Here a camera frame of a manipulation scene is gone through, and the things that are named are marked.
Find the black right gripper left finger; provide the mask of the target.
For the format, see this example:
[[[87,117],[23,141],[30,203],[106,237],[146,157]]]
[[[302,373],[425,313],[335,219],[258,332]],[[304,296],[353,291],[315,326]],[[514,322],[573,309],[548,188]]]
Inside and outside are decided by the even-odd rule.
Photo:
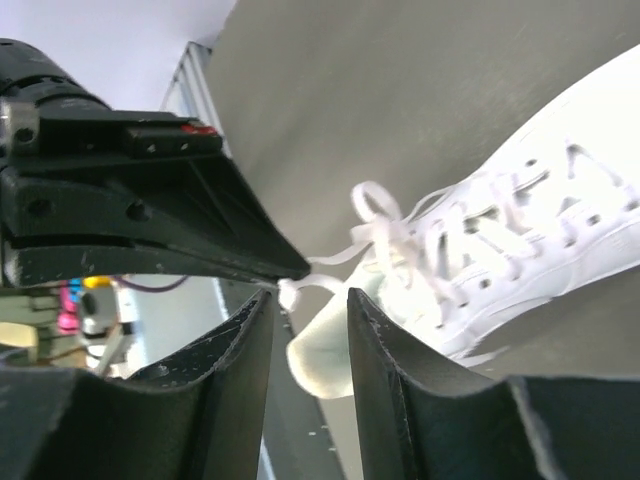
[[[125,380],[1,367],[5,479],[252,479],[258,470],[273,298]]]

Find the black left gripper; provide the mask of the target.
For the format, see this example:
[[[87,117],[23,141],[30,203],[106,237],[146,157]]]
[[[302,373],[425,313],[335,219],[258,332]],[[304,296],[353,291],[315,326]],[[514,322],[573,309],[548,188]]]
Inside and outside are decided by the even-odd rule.
[[[4,285],[306,277],[310,265],[222,147],[218,131],[195,118],[114,110],[42,51],[3,38]]]

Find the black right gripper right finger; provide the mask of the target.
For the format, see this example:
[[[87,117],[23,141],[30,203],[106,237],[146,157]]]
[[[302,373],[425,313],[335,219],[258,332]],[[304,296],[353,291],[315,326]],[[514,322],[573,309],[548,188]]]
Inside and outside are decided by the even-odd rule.
[[[635,479],[635,379],[494,381],[422,344],[360,289],[348,340],[368,479]]]

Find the white shoelace of shoe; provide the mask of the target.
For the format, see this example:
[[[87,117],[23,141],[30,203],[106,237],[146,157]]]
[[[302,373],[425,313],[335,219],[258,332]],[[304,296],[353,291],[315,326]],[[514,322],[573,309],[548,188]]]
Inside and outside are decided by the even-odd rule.
[[[289,346],[296,366],[346,363],[351,287],[436,351],[476,365],[474,349],[508,321],[639,262],[639,164],[621,150],[569,144],[509,158],[426,196],[409,215],[374,182],[357,185],[352,202],[361,222],[351,245],[328,258],[359,257],[352,276],[279,284],[287,310],[306,287],[332,293]]]

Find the white sneaker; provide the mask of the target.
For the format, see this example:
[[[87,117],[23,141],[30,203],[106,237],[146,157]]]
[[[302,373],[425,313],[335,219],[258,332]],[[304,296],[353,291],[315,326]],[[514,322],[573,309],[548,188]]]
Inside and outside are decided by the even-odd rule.
[[[359,224],[325,265],[355,260],[346,280],[283,280],[296,308],[317,286],[330,301],[288,344],[298,385],[350,396],[347,292],[366,292],[396,324],[471,367],[477,346],[517,316],[639,263],[639,52],[631,49],[569,87],[464,180],[410,213],[380,184],[351,192]]]

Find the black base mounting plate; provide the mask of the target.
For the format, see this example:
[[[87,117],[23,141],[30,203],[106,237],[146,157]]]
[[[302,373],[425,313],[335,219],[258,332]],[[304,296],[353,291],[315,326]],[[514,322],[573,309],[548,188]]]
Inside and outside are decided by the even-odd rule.
[[[273,341],[263,438],[257,477],[339,480],[345,477],[319,402],[290,374],[286,346],[293,337],[289,318],[273,307]]]

